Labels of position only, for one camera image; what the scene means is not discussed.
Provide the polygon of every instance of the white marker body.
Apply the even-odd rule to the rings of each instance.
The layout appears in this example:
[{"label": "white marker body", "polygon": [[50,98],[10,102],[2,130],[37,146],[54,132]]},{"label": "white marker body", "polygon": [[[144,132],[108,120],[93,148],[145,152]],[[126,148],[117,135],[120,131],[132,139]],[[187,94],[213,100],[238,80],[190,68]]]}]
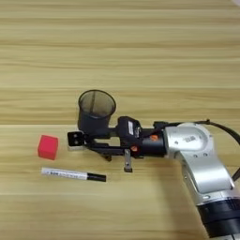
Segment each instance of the white marker body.
[{"label": "white marker body", "polygon": [[69,171],[69,170],[62,170],[62,169],[42,168],[41,173],[43,175],[53,175],[53,176],[61,176],[61,177],[66,177],[66,178],[87,180],[87,172],[77,172],[77,171]]}]

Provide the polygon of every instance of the black mesh cup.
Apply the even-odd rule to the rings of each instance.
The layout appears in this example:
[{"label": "black mesh cup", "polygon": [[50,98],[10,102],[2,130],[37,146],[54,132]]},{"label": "black mesh cup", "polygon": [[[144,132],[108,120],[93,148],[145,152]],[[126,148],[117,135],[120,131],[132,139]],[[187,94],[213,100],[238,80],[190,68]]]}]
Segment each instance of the black mesh cup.
[{"label": "black mesh cup", "polygon": [[108,127],[116,103],[106,92],[89,90],[80,95],[79,108],[79,130],[91,134]]}]

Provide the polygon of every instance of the black marker cap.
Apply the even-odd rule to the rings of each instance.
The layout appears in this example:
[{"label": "black marker cap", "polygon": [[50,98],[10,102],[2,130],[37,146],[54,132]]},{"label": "black marker cap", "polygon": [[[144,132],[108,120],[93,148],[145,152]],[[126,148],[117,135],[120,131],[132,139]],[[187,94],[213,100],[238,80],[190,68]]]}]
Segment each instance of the black marker cap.
[{"label": "black marker cap", "polygon": [[87,173],[87,180],[107,182],[107,176],[102,174]]}]

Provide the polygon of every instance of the marker pen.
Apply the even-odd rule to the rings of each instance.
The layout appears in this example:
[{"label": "marker pen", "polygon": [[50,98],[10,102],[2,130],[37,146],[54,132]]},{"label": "marker pen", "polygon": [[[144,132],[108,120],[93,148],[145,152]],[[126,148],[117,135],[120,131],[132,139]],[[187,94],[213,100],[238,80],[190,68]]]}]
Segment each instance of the marker pen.
[{"label": "marker pen", "polygon": [[90,172],[77,172],[77,171],[69,171],[69,170],[62,170],[62,169],[49,169],[49,168],[42,168],[41,173],[43,175],[55,175],[67,178],[75,178],[81,180],[93,180],[99,182],[106,182],[107,176],[102,174],[95,174]]}]

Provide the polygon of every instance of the red cube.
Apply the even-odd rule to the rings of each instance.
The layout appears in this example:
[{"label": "red cube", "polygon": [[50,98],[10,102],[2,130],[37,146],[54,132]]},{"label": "red cube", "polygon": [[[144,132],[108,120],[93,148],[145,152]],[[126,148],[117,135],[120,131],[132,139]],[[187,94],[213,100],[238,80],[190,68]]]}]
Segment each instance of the red cube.
[{"label": "red cube", "polygon": [[58,148],[58,139],[52,136],[42,135],[38,146],[38,156],[55,160]]}]

